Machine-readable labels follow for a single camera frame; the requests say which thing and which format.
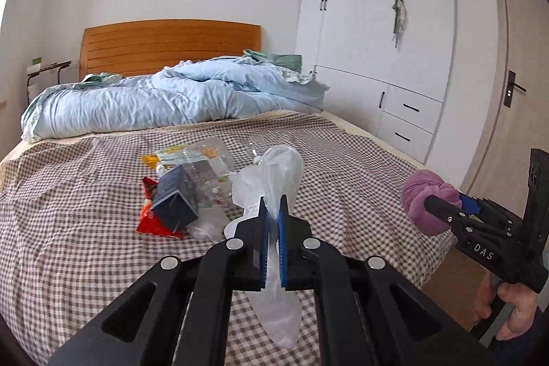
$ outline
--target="drawer handle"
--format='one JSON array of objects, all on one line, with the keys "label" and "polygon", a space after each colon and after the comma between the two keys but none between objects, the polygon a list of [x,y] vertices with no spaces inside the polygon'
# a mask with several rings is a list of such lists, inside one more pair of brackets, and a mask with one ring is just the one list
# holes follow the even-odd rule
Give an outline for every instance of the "drawer handle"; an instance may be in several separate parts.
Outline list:
[{"label": "drawer handle", "polygon": [[415,107],[412,107],[412,106],[408,106],[406,103],[402,103],[402,105],[403,105],[404,107],[407,107],[408,109],[411,109],[411,110],[413,110],[413,111],[419,112],[419,109],[416,109]]},{"label": "drawer handle", "polygon": [[411,141],[410,139],[407,139],[406,137],[400,135],[399,133],[395,132],[395,135],[398,135],[400,138],[405,139],[405,141]]}]

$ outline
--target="floor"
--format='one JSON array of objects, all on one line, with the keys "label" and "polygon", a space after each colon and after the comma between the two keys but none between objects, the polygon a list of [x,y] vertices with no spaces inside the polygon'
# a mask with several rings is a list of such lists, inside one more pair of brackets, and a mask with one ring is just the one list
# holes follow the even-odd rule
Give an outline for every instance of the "floor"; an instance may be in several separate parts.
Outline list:
[{"label": "floor", "polygon": [[474,298],[484,272],[479,264],[452,247],[422,291],[469,330],[474,321]]}]

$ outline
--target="headboard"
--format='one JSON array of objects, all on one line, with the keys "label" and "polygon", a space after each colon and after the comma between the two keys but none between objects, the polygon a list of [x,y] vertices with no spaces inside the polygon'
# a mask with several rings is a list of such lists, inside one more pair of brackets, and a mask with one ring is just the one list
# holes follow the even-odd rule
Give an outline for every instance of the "headboard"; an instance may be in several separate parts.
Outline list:
[{"label": "headboard", "polygon": [[122,22],[84,30],[80,79],[89,73],[155,73],[179,61],[240,56],[261,50],[261,27],[239,22],[166,19]]}]

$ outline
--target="checkered bedspread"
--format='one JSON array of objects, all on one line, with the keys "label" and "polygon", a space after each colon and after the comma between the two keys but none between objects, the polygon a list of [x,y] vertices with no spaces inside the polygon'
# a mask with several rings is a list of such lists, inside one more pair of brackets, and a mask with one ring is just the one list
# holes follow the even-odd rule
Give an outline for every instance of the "checkered bedspread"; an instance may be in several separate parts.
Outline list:
[{"label": "checkered bedspread", "polygon": [[[303,156],[294,215],[308,220],[313,234],[347,256],[383,256],[417,286],[427,281],[451,236],[423,236],[406,218],[400,191],[415,168],[324,118],[263,115],[70,145],[44,142],[4,163],[0,192],[0,312],[39,365],[161,257],[190,259],[212,245],[135,232],[141,179],[152,174],[141,155],[216,136],[241,169],[250,163],[246,145],[257,134]],[[293,349],[280,349],[246,295],[235,292],[226,364],[317,364],[312,292],[299,298],[299,340]]]}]

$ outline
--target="red package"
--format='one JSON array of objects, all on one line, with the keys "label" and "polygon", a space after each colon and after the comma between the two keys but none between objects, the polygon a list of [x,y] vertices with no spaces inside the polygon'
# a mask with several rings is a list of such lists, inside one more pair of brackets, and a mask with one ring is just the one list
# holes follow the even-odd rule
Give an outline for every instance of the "red package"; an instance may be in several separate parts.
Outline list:
[{"label": "red package", "polygon": [[185,232],[178,230],[172,233],[162,225],[158,217],[154,215],[153,210],[150,209],[153,205],[153,199],[156,194],[156,186],[158,183],[148,177],[144,177],[142,182],[145,203],[141,208],[137,232],[154,234],[156,236],[171,236],[178,237],[179,239],[185,239],[187,237]]}]

